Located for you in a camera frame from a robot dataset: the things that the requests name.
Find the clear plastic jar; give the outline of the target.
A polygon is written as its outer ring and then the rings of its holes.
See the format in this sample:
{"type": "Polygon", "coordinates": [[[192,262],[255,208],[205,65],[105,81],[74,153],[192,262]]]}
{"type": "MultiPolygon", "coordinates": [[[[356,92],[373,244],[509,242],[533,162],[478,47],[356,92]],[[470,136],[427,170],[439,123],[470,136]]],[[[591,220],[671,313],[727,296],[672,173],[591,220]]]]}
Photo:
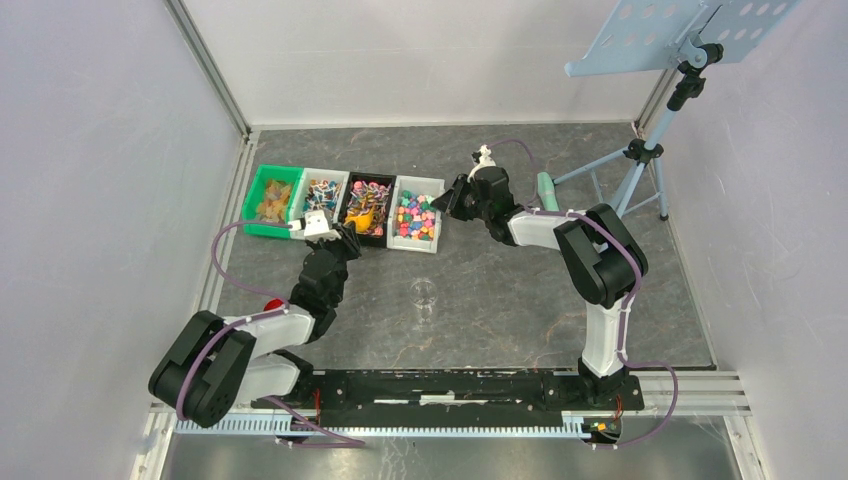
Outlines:
{"type": "Polygon", "coordinates": [[[437,288],[426,278],[415,279],[409,288],[412,304],[418,309],[431,309],[437,301],[437,288]]]}

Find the blue music stand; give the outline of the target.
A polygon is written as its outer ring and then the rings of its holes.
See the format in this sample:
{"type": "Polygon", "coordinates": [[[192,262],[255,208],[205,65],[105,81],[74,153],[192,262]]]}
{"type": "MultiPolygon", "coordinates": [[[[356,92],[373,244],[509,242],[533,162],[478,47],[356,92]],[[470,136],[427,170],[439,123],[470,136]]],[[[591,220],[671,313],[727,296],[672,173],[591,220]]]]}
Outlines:
{"type": "Polygon", "coordinates": [[[658,106],[658,118],[645,126],[650,115],[636,120],[637,136],[627,145],[553,178],[555,190],[582,174],[602,192],[598,169],[619,158],[631,167],[614,195],[607,199],[616,213],[624,216],[643,206],[632,197],[641,177],[654,173],[659,217],[669,218],[660,141],[676,115],[705,89],[705,70],[713,65],[742,62],[748,54],[798,6],[795,1],[620,1],[601,27],[584,56],[565,65],[570,78],[658,71],[661,78],[649,101],[658,106]]]}

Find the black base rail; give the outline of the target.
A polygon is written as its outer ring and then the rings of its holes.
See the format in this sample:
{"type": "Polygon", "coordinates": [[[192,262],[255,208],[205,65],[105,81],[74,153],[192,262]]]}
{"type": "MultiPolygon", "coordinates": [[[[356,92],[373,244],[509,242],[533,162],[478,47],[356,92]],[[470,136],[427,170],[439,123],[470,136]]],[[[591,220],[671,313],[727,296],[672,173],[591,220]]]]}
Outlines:
{"type": "Polygon", "coordinates": [[[284,403],[329,427],[555,427],[565,412],[613,416],[645,407],[636,376],[594,384],[576,370],[327,369],[304,373],[284,403]]]}

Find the black swirl lollipop bin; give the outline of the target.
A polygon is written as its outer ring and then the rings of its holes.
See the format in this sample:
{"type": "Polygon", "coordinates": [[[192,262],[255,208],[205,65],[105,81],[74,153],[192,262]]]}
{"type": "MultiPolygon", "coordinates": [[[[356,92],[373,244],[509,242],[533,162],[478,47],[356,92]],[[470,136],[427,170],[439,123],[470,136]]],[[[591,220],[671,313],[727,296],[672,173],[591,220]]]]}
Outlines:
{"type": "Polygon", "coordinates": [[[377,207],[375,221],[378,223],[372,235],[358,235],[363,246],[386,248],[388,220],[391,200],[396,184],[395,175],[351,172],[342,197],[338,220],[345,224],[346,212],[350,209],[377,207]]]}

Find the green candy bin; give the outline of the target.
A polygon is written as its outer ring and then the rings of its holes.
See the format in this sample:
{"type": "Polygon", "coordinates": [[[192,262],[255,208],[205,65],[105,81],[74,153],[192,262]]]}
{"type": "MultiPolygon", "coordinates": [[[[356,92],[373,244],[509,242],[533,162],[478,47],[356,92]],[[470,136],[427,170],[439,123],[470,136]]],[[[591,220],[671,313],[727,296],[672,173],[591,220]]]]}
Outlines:
{"type": "Polygon", "coordinates": [[[248,235],[289,239],[282,225],[289,221],[294,196],[301,184],[303,168],[261,164],[254,175],[242,207],[243,226],[248,235]]]}

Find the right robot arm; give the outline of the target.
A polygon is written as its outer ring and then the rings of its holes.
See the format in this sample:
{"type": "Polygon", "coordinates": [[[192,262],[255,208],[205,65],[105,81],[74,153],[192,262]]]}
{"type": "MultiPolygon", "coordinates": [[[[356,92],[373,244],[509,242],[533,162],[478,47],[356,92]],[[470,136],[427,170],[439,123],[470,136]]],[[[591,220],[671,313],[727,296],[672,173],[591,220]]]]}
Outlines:
{"type": "Polygon", "coordinates": [[[600,203],[585,211],[545,211],[517,203],[501,167],[460,174],[432,202],[447,216],[481,220],[508,246],[558,251],[587,308],[586,340],[578,361],[577,392],[591,408],[612,401],[628,376],[626,336],[631,305],[648,264],[616,211],[600,203]]]}

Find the red jar lid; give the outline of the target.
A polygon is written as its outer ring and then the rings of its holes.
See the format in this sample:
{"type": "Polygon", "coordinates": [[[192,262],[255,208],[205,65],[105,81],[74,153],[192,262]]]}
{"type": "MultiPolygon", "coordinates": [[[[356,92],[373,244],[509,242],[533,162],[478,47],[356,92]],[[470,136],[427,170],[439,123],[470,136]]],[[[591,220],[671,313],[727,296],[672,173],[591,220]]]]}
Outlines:
{"type": "Polygon", "coordinates": [[[280,312],[285,310],[285,302],[275,298],[266,303],[263,307],[264,312],[280,312]]]}

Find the aluminium frame post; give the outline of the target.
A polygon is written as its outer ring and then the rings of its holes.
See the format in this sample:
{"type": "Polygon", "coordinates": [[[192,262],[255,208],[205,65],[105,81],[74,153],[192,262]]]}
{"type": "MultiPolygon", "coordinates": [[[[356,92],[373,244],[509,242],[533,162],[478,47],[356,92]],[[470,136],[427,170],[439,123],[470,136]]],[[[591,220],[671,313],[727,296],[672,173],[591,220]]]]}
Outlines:
{"type": "Polygon", "coordinates": [[[231,123],[244,138],[248,138],[252,133],[252,127],[238,106],[235,96],[227,85],[186,3],[182,0],[164,0],[164,5],[231,123]]]}

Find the orange plastic scoop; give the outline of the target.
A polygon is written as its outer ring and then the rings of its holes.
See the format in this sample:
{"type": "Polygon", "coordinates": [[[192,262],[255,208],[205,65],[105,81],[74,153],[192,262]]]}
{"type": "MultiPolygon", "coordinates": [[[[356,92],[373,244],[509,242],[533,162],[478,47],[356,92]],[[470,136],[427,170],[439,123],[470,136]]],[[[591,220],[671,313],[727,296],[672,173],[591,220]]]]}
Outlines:
{"type": "Polygon", "coordinates": [[[345,224],[352,223],[357,234],[372,235],[378,225],[375,221],[376,211],[375,205],[369,208],[350,209],[346,212],[345,224]]]}

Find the white star candy bin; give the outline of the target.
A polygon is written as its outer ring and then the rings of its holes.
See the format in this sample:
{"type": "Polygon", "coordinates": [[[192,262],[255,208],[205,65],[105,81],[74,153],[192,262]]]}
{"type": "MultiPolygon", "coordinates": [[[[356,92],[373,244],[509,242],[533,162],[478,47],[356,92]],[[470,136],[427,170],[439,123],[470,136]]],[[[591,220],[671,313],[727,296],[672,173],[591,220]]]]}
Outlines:
{"type": "Polygon", "coordinates": [[[440,179],[396,177],[387,223],[388,249],[437,252],[442,218],[432,202],[444,191],[444,181],[440,179]]]}

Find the white lollipop bin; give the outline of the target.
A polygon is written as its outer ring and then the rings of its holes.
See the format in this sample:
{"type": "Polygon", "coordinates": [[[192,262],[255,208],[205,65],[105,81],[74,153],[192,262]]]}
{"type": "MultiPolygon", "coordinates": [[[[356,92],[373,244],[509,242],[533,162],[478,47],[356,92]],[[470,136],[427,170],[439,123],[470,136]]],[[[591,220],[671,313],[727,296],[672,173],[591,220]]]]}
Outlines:
{"type": "Polygon", "coordinates": [[[323,210],[333,221],[337,220],[349,176],[348,171],[305,167],[291,198],[289,220],[294,221],[316,210],[323,210]]]}

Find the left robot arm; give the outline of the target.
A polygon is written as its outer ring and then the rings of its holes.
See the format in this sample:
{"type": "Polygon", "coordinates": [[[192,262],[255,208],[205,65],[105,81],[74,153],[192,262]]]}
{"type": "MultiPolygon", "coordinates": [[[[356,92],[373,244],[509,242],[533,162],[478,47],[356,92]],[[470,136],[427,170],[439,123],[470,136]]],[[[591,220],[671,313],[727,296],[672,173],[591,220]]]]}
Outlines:
{"type": "Polygon", "coordinates": [[[281,306],[242,317],[198,311],[153,370],[148,392],[179,419],[211,427],[232,407],[266,396],[295,408],[312,399],[313,379],[284,350],[319,339],[332,325],[347,265],[360,257],[361,245],[352,222],[293,226],[304,231],[311,251],[281,306]]]}

